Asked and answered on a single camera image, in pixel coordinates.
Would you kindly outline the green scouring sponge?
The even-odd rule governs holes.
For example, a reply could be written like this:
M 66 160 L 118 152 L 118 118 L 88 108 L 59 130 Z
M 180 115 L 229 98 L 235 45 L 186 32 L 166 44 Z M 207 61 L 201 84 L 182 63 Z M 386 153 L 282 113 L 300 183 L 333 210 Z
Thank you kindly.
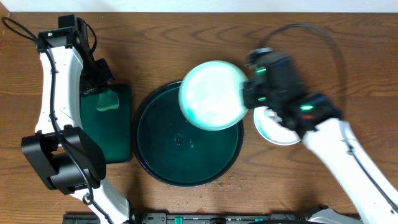
M 110 89 L 99 94 L 96 109 L 98 111 L 116 110 L 119 108 L 118 94 Z

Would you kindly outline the white plate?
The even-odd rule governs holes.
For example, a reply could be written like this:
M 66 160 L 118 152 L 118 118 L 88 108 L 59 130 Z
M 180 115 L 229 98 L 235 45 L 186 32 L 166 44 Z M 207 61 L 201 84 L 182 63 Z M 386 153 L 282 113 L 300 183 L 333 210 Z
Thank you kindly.
M 213 60 L 190 70 L 178 91 L 184 117 L 206 131 L 219 131 L 241 121 L 248 109 L 243 105 L 244 72 L 232 63 Z
M 282 119 L 266 106 L 254 109 L 253 121 L 258 133 L 273 144 L 291 146 L 301 141 L 296 132 L 283 127 L 279 123 Z

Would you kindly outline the white plate bottom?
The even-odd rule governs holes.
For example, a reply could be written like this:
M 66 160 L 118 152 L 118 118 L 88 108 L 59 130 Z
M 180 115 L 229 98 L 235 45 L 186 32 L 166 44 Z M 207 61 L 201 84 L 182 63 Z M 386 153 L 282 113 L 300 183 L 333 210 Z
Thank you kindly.
M 244 72 L 232 63 L 213 60 L 190 70 L 178 91 L 184 117 L 206 131 L 219 131 L 241 121 L 248 109 L 243 105 Z

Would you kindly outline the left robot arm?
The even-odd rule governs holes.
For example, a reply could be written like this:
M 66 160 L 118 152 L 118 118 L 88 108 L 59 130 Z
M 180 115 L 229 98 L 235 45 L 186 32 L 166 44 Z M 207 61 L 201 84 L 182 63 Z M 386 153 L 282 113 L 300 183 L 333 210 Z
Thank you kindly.
M 127 223 L 129 202 L 106 178 L 102 148 L 86 134 L 80 100 L 102 93 L 113 79 L 104 59 L 95 60 L 88 25 L 67 26 L 34 38 L 44 71 L 42 107 L 22 152 L 50 190 L 86 204 L 101 223 Z

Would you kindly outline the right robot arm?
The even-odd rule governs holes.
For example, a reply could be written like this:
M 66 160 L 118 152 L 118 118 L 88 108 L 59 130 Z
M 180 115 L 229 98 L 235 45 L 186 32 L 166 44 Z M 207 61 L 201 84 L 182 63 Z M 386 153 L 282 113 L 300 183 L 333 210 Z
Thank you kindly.
M 254 77 L 243 84 L 245 107 L 270 142 L 303 145 L 333 174 L 364 223 L 397 223 L 397 190 L 362 148 L 329 97 L 309 92 L 292 58 L 260 48 L 250 52 Z

